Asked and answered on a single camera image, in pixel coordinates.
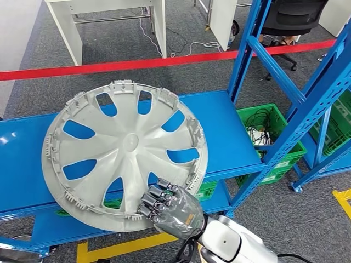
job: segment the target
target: white desk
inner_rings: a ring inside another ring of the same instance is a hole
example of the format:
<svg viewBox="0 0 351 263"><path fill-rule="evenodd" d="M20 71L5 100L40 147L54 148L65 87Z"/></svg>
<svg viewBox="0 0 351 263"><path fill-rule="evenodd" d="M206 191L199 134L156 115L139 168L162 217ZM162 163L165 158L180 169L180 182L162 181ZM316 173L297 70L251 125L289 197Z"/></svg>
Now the white desk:
<svg viewBox="0 0 351 263"><path fill-rule="evenodd" d="M194 6L197 1L208 14L207 26L211 28L224 51L227 49L236 9L252 5L251 3L237 4L238 0L208 0L208 7L206 7L202 0L194 0Z"/></svg>
<svg viewBox="0 0 351 263"><path fill-rule="evenodd" d="M162 53L167 57L165 0L45 0L75 65L82 65L83 43L72 14L151 7L152 24Z"/></svg>

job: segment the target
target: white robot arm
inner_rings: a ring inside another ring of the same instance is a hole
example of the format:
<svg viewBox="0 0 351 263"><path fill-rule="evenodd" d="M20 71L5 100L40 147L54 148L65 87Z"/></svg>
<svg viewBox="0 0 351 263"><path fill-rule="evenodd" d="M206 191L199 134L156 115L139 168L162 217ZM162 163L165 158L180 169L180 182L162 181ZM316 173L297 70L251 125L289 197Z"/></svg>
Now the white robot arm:
<svg viewBox="0 0 351 263"><path fill-rule="evenodd" d="M278 262L278 257L267 249L262 239L223 215L218 220L208 218L198 242L204 246L201 254L208 263Z"/></svg>

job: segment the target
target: desk leg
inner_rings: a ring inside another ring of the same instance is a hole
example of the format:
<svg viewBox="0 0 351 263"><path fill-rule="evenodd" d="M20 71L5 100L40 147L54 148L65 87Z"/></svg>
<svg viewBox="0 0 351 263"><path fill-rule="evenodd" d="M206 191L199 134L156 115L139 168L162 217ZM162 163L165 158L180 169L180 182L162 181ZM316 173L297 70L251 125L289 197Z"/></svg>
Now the desk leg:
<svg viewBox="0 0 351 263"><path fill-rule="evenodd" d="M48 7L75 66L82 65L83 43L67 2L47 2Z"/></svg>
<svg viewBox="0 0 351 263"><path fill-rule="evenodd" d="M155 21L155 31L159 46L163 58L167 58L167 47L165 42L165 9L165 0L153 1L153 18Z"/></svg>
<svg viewBox="0 0 351 263"><path fill-rule="evenodd" d="M151 19L151 32L155 34L155 11L153 10L153 6L149 7L150 11L150 19Z"/></svg>

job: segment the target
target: hubcap spoke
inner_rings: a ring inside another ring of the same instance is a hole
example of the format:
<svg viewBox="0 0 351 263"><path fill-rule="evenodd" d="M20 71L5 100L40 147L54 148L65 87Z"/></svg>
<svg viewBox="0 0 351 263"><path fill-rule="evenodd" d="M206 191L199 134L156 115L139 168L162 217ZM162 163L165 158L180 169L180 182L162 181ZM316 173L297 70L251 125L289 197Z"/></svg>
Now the hubcap spoke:
<svg viewBox="0 0 351 263"><path fill-rule="evenodd" d="M125 158L119 167L119 172L123 180L123 200L120 211L134 213L140 205L141 196L147 190L147 176L140 170L135 156Z"/></svg>
<svg viewBox="0 0 351 263"><path fill-rule="evenodd" d="M127 131L134 130L139 116L137 98L134 94L120 94L113 96L112 100L117 107L117 123Z"/></svg>
<svg viewBox="0 0 351 263"><path fill-rule="evenodd" d="M147 173L153 172L159 178L163 178L173 184L183 185L189 175L189 169L171 162L167 155L155 155L150 151L144 151L137 155L140 166Z"/></svg>
<svg viewBox="0 0 351 263"><path fill-rule="evenodd" d="M97 165L89 174L75 180L73 191L82 202L101 206L106 190L119 175L115 167L122 158L118 157L118 151L111 152L97 160Z"/></svg>
<svg viewBox="0 0 351 263"><path fill-rule="evenodd" d="M147 132L161 127L171 118L173 113L173 109L165 106L164 103L152 96L150 111L146 115L139 115L137 123L137 130Z"/></svg>
<svg viewBox="0 0 351 263"><path fill-rule="evenodd" d="M174 132L159 127L145 136L145 145L166 150L183 150L192 147L192 141L186 122Z"/></svg>
<svg viewBox="0 0 351 263"><path fill-rule="evenodd" d="M117 137L95 134L87 139L80 140L62 133L60 146L60 162L62 166L73 164L87 159L98 159L119 149L120 139Z"/></svg>
<svg viewBox="0 0 351 263"><path fill-rule="evenodd" d="M103 114L97 102L83 108L74 117L74 121L87 126L95 133L115 136L123 132L123 126L118 125L115 117Z"/></svg>

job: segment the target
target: gray carpet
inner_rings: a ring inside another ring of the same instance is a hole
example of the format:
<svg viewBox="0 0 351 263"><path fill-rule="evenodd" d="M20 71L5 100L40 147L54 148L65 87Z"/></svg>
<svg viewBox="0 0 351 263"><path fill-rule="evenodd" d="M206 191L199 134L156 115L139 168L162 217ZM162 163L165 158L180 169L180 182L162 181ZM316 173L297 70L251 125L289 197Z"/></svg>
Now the gray carpet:
<svg viewBox="0 0 351 263"><path fill-rule="evenodd" d="M211 31L204 30L204 12L199 7L194 8L192 4L192 0L166 1L167 27L183 35L189 43L215 41ZM248 12L248 8L238 9L236 19L243 27ZM79 15L79 18L107 17L110 13ZM151 35L150 25L147 20L143 20L143 26ZM84 43L85 64L159 57L153 45L141 34L139 20L79 25L79 31ZM240 37L241 34L232 43L232 49L239 47ZM331 38L331 36L323 28L317 27L310 34L303 36L300 42ZM168 55L171 53L170 48L180 50L183 43L180 36L169 30L167 31L167 40ZM200 46L193 48L194 53L215 51L216 49L205 50ZM291 57L298 61L296 72L291 72L291 65L286 61L279 58L277 58L277 61L297 86L302 88L318 66L319 62L316 59L325 52L319 50L292 54ZM189 44L180 54L187 53ZM72 64L68 51L46 5L42 4L20 68ZM232 67L232 61L220 61L16 81L5 117L15 118L60 111L66 101L78 92L105 85L115 79L133 79L156 87L166 87L177 94L225 89L229 83ZM289 100L276 82L263 80L266 74L263 66L257 59L253 59L239 97L237 107L273 102L282 112L286 112L290 105ZM236 212L236 219L262 237L266 246L276 253L297 253L315 263L349 263L351 222L331 195L331 191L350 188L351 175L345 173L316 180L305 186L300 194L288 189L288 183L293 179L294 174L291 171L279 183L259 187ZM226 183L232 194L237 191L235 180L227 180ZM0 232L5 230L3 227L0 229ZM8 224L4 232L12 233L11 229L15 231L15 227ZM155 232L145 230L121 236L115 234L93 238L89 240L89 248L102 248ZM112 259L112 262L168 262L176 254L179 246L180 242L174 242L119 256ZM75 262L75 253L76 243L65 244L45 261ZM298 261L290 259L282 262Z"/></svg>

